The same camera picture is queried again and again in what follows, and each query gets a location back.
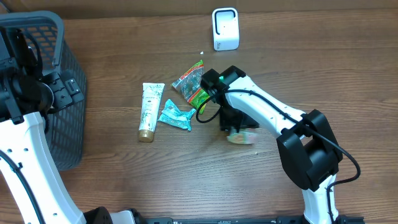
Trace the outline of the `white cosmetic tube gold cap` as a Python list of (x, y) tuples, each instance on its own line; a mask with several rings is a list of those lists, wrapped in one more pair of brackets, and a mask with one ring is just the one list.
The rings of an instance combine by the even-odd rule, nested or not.
[(152, 142), (154, 139), (164, 83), (143, 83), (141, 119), (138, 139), (140, 142)]

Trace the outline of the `green snack bag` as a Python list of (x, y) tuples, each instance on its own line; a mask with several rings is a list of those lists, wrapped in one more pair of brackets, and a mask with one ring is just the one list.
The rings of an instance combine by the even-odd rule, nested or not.
[(200, 86), (204, 71), (203, 60), (200, 60), (171, 84), (195, 109), (199, 109), (200, 105), (209, 98), (208, 93)]

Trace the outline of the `green cup noodles container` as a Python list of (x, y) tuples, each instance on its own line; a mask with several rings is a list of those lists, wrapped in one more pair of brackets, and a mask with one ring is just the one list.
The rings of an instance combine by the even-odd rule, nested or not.
[(240, 132), (231, 131), (227, 140), (233, 144), (254, 144), (257, 142), (258, 133), (243, 130)]

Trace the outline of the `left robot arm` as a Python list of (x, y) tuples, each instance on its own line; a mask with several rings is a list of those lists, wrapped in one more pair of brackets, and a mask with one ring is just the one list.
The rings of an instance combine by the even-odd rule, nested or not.
[(139, 222), (135, 210), (82, 212), (62, 182), (46, 140), (48, 114), (81, 101), (71, 78), (43, 74), (35, 39), (17, 28), (1, 28), (1, 172), (26, 223)]

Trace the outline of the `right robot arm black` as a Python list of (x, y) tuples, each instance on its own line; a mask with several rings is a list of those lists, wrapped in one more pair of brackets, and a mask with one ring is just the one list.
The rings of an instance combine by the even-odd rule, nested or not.
[(200, 86), (219, 104), (222, 127), (245, 128), (249, 119), (276, 138), (283, 170), (302, 189), (305, 222), (336, 223), (332, 183), (343, 155), (325, 115), (280, 102), (235, 66), (207, 71)]

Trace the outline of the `teal snack packet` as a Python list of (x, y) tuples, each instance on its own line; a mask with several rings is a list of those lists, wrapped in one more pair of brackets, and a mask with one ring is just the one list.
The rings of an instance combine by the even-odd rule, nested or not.
[(180, 129), (191, 131), (191, 118), (196, 112), (195, 108), (192, 108), (190, 111), (181, 111), (171, 99), (168, 99), (165, 102), (165, 107), (162, 110), (158, 121)]

